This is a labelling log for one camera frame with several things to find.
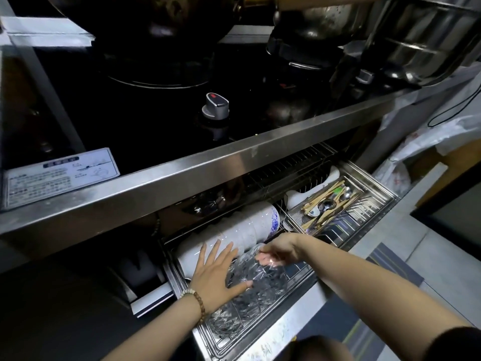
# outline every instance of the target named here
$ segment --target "stove knob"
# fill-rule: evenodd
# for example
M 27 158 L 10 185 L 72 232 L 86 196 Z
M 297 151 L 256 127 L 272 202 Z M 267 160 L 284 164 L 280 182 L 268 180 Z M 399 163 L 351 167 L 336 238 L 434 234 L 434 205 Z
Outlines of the stove knob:
M 206 96 L 206 104 L 202 108 L 202 114 L 211 120 L 223 120 L 229 116 L 229 101 L 220 95 L 209 92 Z

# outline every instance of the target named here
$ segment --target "dish drying cabinet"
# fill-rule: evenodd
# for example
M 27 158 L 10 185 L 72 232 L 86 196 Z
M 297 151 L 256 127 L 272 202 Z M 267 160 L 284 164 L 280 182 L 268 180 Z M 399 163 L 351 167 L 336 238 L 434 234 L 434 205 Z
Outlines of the dish drying cabinet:
M 166 259 L 163 264 L 164 272 L 175 296 L 179 297 L 188 287 L 188 281 L 183 278 L 175 258 L 175 249 L 192 231 L 201 231 L 207 225 L 215 224 L 243 205 L 265 200 L 271 202 L 280 214 L 281 225 L 275 236 L 286 231 L 284 223 L 290 230 L 305 233 L 301 225 L 303 220 L 308 219 L 304 219 L 299 209 L 316 195 L 288 211 L 284 194 L 288 190 L 304 193 L 314 188 L 327 178 L 332 165 L 340 170 L 345 184 L 361 195 L 328 225 L 310 234 L 346 251 L 352 248 L 395 205 L 398 198 L 369 174 L 353 163 L 343 161 L 339 153 L 320 143 L 244 175 L 245 194 L 237 203 L 209 213 L 206 218 L 190 227 L 159 239 Z M 194 338 L 205 359 L 238 358 L 317 282 L 315 273 L 305 263 L 287 267 L 286 274 L 289 279 L 287 290 L 273 304 L 262 309 L 254 319 L 244 322 L 241 320 L 242 328 L 236 334 L 220 337 L 208 323 L 193 330 Z

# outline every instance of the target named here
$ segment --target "right hand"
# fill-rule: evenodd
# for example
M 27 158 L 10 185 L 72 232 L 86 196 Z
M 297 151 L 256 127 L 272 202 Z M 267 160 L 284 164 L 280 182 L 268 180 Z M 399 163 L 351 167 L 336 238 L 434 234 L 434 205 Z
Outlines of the right hand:
M 300 251 L 301 234 L 283 233 L 260 249 L 271 255 L 275 265 L 289 265 L 303 261 Z

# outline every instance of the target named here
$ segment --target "white plastic bag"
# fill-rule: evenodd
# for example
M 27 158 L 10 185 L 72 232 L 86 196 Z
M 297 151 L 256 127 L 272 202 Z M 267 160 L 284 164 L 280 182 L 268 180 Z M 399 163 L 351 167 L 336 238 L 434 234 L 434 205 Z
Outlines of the white plastic bag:
M 384 186 L 402 196 L 411 187 L 409 174 L 402 162 L 409 157 L 436 146 L 446 155 L 466 143 L 481 138 L 481 114 L 466 115 L 434 128 L 423 127 L 409 134 L 405 141 L 384 161 L 373 176 Z

